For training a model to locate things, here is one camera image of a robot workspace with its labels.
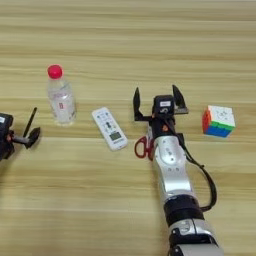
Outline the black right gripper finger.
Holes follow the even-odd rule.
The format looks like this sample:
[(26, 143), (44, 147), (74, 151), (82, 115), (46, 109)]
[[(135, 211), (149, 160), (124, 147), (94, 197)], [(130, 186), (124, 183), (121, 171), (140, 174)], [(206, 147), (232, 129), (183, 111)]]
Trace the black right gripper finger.
[(182, 93), (180, 92), (180, 90), (178, 89), (178, 87), (176, 85), (173, 85), (172, 89), (173, 89), (173, 97), (174, 97), (174, 101), (175, 101), (175, 105), (176, 105), (174, 113), (175, 114), (188, 114), (189, 110), (185, 104), (185, 100), (184, 100)]
[(136, 88), (134, 96), (133, 96), (133, 111), (134, 111), (134, 120), (135, 121), (150, 122), (152, 120), (151, 116), (144, 116), (140, 112), (140, 92), (139, 92), (139, 88)]

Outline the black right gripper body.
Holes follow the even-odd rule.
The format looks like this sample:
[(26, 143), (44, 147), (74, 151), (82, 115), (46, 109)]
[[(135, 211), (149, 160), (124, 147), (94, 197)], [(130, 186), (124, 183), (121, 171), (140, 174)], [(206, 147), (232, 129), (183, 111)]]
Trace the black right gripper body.
[(154, 138), (177, 135), (174, 117), (155, 117), (149, 122), (149, 125), (151, 126)]

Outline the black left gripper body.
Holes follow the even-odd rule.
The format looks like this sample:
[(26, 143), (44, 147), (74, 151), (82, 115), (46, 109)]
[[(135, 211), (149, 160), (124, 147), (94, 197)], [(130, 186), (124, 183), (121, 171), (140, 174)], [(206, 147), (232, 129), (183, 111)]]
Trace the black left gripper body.
[(13, 145), (13, 132), (8, 132), (6, 135), (0, 137), (0, 161), (8, 159), (15, 151)]

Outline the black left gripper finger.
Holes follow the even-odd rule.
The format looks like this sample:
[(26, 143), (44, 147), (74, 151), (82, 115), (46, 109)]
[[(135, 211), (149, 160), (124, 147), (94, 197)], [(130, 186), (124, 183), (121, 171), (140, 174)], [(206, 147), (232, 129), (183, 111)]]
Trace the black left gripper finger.
[(36, 143), (40, 133), (41, 133), (41, 129), (37, 127), (30, 132), (28, 137), (21, 137), (21, 136), (14, 135), (12, 137), (12, 142), (24, 145), (27, 149), (29, 149)]

